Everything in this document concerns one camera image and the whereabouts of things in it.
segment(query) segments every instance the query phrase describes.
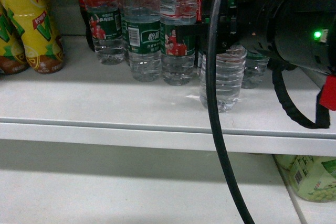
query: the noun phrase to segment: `cola bottle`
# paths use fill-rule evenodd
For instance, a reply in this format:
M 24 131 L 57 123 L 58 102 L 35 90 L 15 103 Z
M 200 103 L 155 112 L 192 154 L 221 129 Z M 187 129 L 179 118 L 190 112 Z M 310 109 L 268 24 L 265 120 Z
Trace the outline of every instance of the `cola bottle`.
M 92 51 L 94 51 L 94 45 L 93 45 L 93 41 L 92 41 L 92 34 L 91 34 L 91 29 L 90 29 L 90 24 L 89 24 L 87 10 L 85 8 L 85 3 L 84 3 L 84 0 L 78 0 L 78 2 L 79 2 L 80 13 L 82 15 L 82 18 L 83 18 L 85 26 L 86 26 L 86 31 L 85 31 L 86 40 L 88 42 L 88 45 L 89 45 L 90 49 Z

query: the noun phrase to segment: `yellow drink bottle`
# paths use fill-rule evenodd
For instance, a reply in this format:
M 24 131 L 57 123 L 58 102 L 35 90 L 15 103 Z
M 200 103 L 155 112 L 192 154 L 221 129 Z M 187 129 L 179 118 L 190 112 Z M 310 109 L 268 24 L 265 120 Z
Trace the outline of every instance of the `yellow drink bottle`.
M 62 69 L 61 36 L 51 16 L 49 0 L 1 0 L 21 36 L 28 64 L 39 73 Z
M 0 4 L 0 73 L 20 73 L 28 67 L 22 42 Z

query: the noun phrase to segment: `green light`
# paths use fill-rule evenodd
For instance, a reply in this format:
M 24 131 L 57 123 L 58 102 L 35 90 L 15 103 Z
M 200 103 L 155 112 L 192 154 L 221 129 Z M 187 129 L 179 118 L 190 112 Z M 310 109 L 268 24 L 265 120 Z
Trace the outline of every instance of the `green light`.
M 320 31 L 316 31 L 314 33 L 314 39 L 319 39 L 322 36 L 322 33 Z

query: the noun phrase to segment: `shelf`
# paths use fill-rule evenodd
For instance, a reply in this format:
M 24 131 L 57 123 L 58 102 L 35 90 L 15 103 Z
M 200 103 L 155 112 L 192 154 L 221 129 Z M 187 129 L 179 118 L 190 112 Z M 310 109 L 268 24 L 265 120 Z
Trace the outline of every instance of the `shelf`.
M 161 79 L 140 83 L 125 62 L 100 64 L 84 36 L 64 36 L 65 67 L 0 77 L 0 139 L 213 151 L 198 78 L 182 87 Z M 314 120 L 318 87 L 300 70 L 284 73 L 298 108 Z M 230 152 L 336 156 L 331 127 L 308 130 L 287 117 L 267 71 L 257 89 L 241 90 L 220 120 Z
M 255 223 L 301 223 L 271 155 L 230 159 Z M 0 223 L 243 223 L 215 152 L 0 141 L 0 177 Z

